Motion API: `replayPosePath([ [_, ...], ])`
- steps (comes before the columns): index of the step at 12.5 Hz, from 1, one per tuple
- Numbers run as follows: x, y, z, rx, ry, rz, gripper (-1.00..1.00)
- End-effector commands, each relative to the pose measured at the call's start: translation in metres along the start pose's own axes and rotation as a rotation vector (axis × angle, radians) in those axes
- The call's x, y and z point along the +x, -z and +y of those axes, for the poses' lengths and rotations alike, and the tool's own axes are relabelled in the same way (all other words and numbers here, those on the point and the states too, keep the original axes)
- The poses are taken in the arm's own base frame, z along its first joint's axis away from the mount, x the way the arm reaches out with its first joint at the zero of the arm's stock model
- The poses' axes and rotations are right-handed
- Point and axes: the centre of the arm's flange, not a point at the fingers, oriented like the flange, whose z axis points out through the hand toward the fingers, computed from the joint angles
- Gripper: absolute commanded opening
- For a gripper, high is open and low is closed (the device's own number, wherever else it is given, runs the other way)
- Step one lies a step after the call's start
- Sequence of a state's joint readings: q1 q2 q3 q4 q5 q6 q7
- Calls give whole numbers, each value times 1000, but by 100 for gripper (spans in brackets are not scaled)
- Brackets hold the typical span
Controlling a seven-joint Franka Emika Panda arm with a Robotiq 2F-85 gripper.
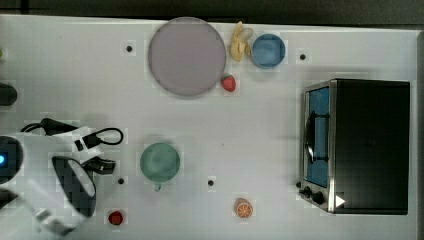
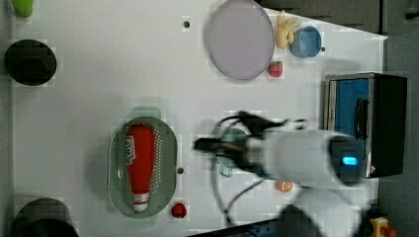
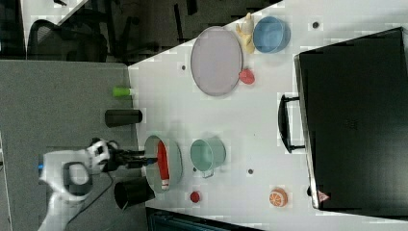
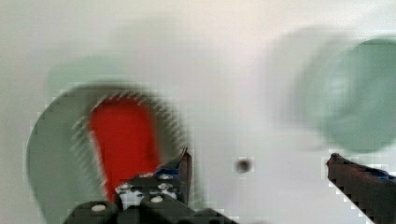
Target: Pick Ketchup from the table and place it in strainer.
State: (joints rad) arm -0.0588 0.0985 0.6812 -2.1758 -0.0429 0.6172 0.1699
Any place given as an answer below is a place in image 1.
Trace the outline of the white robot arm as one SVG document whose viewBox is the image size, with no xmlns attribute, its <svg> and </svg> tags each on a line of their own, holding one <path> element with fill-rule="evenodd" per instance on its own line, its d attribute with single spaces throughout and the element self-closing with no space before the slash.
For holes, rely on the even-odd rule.
<svg viewBox="0 0 424 240">
<path fill-rule="evenodd" d="M 108 175 L 116 163 L 102 159 L 79 135 L 27 132 L 1 137 L 1 187 L 23 200 L 42 228 L 64 236 L 93 216 L 93 172 Z"/>
</svg>

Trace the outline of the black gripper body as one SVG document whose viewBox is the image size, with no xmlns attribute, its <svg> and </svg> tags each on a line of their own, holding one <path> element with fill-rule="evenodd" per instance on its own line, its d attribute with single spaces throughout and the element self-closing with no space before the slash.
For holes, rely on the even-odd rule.
<svg viewBox="0 0 424 240">
<path fill-rule="evenodd" d="M 92 171 L 97 174 L 112 174 L 116 162 L 108 159 L 102 159 L 100 157 L 94 157 L 82 164 L 86 171 Z"/>
</svg>

